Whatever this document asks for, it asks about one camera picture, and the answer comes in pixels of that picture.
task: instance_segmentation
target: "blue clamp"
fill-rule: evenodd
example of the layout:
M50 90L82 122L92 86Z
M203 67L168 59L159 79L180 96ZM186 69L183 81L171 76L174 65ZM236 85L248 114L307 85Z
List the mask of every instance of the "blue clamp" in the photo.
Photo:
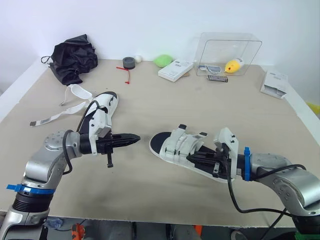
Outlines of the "blue clamp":
M251 174L251 163L250 163L250 147L246 146L244 148L244 180L250 181Z
M40 189L40 188L33 188L28 186L23 186L22 184L11 185L9 184L6 189L14 190L15 192L27 192L31 194L53 194L56 190L55 189Z

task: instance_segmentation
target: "yellow toy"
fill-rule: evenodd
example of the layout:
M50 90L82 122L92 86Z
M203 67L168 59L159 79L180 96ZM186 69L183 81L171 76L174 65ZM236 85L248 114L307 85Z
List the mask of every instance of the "yellow toy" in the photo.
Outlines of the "yellow toy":
M232 59L225 65L224 71L226 73L233 74L240 68L242 68L243 65L245 65L245 62L240 57L237 57L235 59Z

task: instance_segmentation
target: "beige tabletop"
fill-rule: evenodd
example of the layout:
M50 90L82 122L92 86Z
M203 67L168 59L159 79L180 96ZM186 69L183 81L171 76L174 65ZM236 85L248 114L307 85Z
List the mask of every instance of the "beige tabletop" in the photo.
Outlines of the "beige tabletop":
M167 163L149 150L154 134L179 124L189 133L208 133L205 146L215 148L213 138L228 127L255 153L275 153L294 164L303 164L320 178L320 147L285 100L263 93L263 70L251 66L244 76L228 83L209 82L191 76L173 83L157 76L159 70L144 61L128 74L116 69L119 60L100 60L90 73L81 74L82 87L97 95L114 91L119 104L112 117L113 133L141 136L138 143L115 148L113 168L106 156L84 155L72 160L73 171L63 176L50 205L50 215L61 217L162 222L220 226L267 226L275 213L241 214L234 208L228 186L189 169ZM7 184L18 184L28 159L44 138L58 130L75 130L81 115L63 116L51 123L30 127L80 103L73 99L59 106L66 87L48 69L0 123L0 210L6 211L15 193ZM233 183L241 208L283 209L280 199L257 182ZM291 227L283 217L278 226Z

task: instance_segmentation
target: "yellow object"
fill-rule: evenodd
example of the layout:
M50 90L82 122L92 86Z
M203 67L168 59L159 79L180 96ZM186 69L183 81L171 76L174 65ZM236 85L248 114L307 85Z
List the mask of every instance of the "yellow object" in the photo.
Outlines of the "yellow object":
M316 115L320 114L320 105L315 105L315 104L310 103L310 102L307 102L306 104L311 108L311 110L312 110Z
M240 68L242 68L244 64L244 61L240 57L237 57L235 59L232 59L225 65L224 71L226 73L233 74Z

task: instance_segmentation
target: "white strap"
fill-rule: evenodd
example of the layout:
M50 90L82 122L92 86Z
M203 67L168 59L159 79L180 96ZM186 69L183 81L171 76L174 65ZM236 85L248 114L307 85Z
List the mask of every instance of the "white strap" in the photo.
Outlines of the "white strap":
M78 84L70 84L65 89L64 101L62 103L60 103L60 106L62 106L62 105L64 105L66 103L67 95L68 95L69 90L71 91L71 93L73 95L77 96L78 98L84 99L84 100L88 100L88 101L83 101L82 103L80 103L80 104L78 104L76 106L69 107L68 109L66 109L66 110L64 110L64 111L62 111L62 112L60 112L60 113L58 113L56 115L48 117L46 119L32 121L32 122L30 122L30 126L32 126L32 127L40 126L40 125L43 125L43 124L50 123L51 121L59 118L60 116L75 114L75 113L81 111L82 109L84 109L85 107L87 107L89 105L89 103L94 99L92 97L91 92L85 90L84 88L82 88Z
M185 129L178 127L171 132L171 135L167 141L166 152L170 154L175 154L176 150L180 148L183 142L183 135L185 135Z
M84 109L87 105L87 102L84 101L76 106L72 106L72 107L69 107L68 109L56 114L56 115L53 115L49 118L46 118L46 119L43 119L43 120L37 120L37 121L32 121L30 122L30 126L31 127L36 127L36 126L39 126L39 125L43 125L43 124L47 124L57 118L59 118L60 116L62 115L68 115L68 114L75 114L79 111L81 111L82 109Z
M64 101L62 103L60 103L60 106L62 106L62 105L64 105L66 103L67 95L68 95L68 92L69 92L68 90L70 90L73 95L75 95L76 97L78 97L80 99L89 100L89 102L91 102L93 100L91 92L85 90L84 88L82 88L78 84L70 84L65 89Z
M186 157L189 154L193 154L196 151L196 148L200 148L204 142L201 139L205 138L205 135L197 134L191 135L188 134L185 141L181 144L181 147L178 149L178 155L181 157Z

